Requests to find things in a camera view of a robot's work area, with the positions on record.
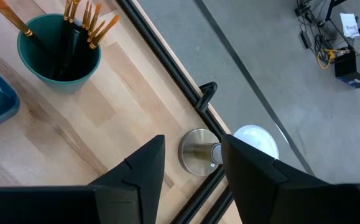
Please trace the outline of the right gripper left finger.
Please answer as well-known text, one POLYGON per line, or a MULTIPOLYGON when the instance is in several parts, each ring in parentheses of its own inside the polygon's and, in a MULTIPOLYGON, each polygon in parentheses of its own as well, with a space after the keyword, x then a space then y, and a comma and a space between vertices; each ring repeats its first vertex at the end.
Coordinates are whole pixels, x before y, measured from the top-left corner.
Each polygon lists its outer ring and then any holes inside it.
POLYGON ((156 135, 88 185, 0 187, 0 223, 155 223, 164 167, 156 135))

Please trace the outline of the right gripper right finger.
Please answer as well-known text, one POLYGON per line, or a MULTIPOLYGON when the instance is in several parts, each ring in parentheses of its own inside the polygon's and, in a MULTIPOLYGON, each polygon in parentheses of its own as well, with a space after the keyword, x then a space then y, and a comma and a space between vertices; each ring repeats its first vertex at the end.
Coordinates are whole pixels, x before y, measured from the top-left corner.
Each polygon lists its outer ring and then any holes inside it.
POLYGON ((360 184, 329 184, 229 134, 221 145, 243 223, 360 223, 360 184))

